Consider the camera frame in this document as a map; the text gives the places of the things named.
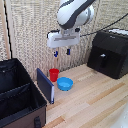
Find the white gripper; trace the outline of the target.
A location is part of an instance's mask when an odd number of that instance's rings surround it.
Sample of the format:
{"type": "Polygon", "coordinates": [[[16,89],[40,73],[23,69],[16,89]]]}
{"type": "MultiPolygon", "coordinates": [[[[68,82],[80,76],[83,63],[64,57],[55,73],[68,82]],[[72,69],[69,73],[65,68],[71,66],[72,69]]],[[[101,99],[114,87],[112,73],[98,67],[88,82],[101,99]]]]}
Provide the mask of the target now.
{"type": "MultiPolygon", "coordinates": [[[[47,46],[57,48],[78,44],[80,40],[80,29],[52,30],[47,34],[47,46]]],[[[71,55],[71,49],[67,49],[67,55],[71,55]]],[[[58,51],[54,51],[54,57],[58,57],[58,51]]]]}

